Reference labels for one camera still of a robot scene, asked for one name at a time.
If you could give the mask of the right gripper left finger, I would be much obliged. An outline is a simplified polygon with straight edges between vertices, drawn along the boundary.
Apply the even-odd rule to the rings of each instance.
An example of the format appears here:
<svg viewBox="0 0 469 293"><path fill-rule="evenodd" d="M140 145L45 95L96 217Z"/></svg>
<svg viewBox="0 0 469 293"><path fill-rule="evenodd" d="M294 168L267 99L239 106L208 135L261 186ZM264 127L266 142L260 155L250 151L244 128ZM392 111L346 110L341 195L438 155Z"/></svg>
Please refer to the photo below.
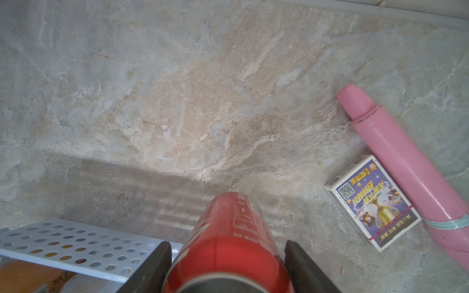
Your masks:
<svg viewBox="0 0 469 293"><path fill-rule="evenodd" d="M171 265L171 244L163 241L117 293L160 293Z"/></svg>

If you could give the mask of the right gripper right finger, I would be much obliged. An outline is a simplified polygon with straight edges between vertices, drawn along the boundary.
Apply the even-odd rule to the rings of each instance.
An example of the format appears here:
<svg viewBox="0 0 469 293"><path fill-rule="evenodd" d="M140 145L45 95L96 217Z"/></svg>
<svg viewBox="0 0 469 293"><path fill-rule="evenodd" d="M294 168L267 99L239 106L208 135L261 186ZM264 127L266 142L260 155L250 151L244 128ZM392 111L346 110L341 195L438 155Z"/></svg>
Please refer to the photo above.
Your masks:
<svg viewBox="0 0 469 293"><path fill-rule="evenodd" d="M341 293L297 242L286 243L285 267L296 293Z"/></svg>

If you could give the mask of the red cola can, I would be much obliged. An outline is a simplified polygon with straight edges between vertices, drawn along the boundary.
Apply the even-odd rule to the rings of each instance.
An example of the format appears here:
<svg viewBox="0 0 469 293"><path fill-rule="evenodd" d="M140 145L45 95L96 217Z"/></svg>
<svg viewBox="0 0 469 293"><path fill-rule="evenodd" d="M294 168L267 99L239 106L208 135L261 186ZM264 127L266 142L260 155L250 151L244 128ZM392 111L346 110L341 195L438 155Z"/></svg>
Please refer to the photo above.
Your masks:
<svg viewBox="0 0 469 293"><path fill-rule="evenodd" d="M164 293L292 293L261 208L227 192L212 199L171 265Z"/></svg>

